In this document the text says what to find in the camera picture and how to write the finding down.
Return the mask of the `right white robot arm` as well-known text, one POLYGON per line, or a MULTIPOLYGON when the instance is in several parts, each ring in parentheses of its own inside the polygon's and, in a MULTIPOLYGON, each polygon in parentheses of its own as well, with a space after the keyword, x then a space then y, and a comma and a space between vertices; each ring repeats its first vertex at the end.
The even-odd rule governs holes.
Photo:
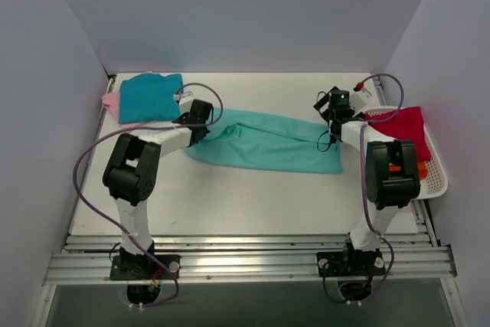
POLYGON ((414 143, 376 130, 350 98, 347 90, 332 87, 318 93, 314 109, 328 124, 328 146, 341 142, 360 154, 363 214, 349 233, 353 248, 339 258, 342 270, 355 276, 368 265, 365 253, 381 245, 394 217, 418 197, 420 176, 414 143))

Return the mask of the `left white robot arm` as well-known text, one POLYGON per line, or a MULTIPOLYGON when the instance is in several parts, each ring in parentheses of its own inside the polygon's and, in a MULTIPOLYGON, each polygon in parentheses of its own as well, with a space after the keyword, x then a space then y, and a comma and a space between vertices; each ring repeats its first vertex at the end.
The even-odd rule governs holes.
POLYGON ((116 140, 103 173, 103 184, 114 198, 122 234, 120 263, 136 280, 154 272, 154 241, 149 232, 147 200, 153 192, 160 159, 199 143, 208 133, 205 126, 214 112, 211 103, 185 97, 178 103, 181 115, 168 130, 149 136, 123 133, 116 140))

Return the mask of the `mint green t-shirt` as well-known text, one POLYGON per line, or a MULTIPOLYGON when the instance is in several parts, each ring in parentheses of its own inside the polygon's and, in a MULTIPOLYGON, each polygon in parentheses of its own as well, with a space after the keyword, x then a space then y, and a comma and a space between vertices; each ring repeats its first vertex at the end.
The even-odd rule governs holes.
POLYGON ((211 165, 340 175, 338 144, 328 147, 327 126, 268 113, 225 109, 210 132, 185 153, 211 165))

